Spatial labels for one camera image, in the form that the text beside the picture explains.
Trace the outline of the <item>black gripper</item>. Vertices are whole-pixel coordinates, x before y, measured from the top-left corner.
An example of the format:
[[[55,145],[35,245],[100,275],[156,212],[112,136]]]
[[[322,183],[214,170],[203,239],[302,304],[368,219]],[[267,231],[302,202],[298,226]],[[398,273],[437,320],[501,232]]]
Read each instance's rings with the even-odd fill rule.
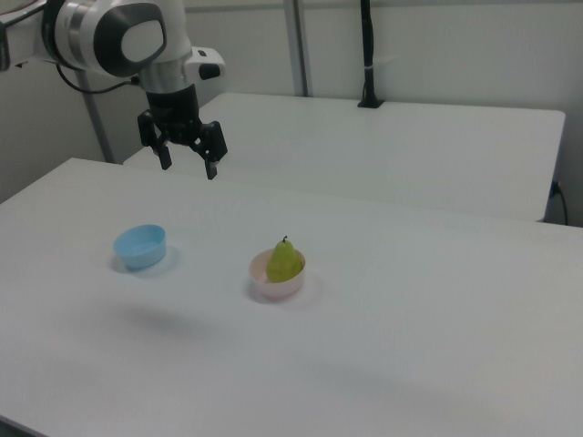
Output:
[[[166,94],[147,92],[146,97],[149,110],[138,116],[142,146],[152,149],[163,170],[172,165],[167,140],[190,146],[204,160],[207,179],[213,180],[218,174],[217,165],[228,153],[228,148],[220,122],[202,124],[200,121],[196,87],[191,85]]]

